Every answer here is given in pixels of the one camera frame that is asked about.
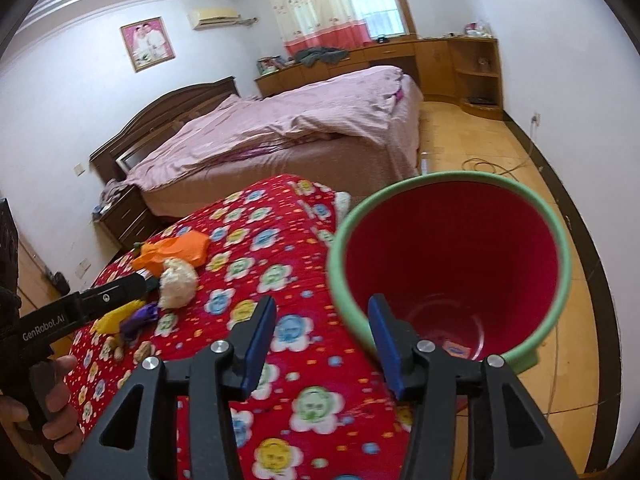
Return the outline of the person's left hand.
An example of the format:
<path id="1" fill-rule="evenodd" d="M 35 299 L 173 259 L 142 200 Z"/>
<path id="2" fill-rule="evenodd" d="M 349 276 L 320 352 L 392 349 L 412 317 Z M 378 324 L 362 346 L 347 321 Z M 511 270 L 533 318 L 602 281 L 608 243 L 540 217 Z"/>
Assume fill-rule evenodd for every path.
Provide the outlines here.
<path id="1" fill-rule="evenodd" d="M 78 414 L 70 405 L 70 389 L 64 382 L 64 377 L 70 374 L 76 365 L 77 359 L 74 356 L 61 356 L 55 361 L 58 381 L 44 398 L 52 418 L 42 427 L 42 434 L 53 442 L 55 452 L 62 455 L 76 453 L 84 440 L 84 434 L 78 426 Z M 27 419 L 28 411 L 23 404 L 8 396 L 1 397 L 1 425 L 9 429 L 13 444 L 25 444 L 15 427 Z"/>

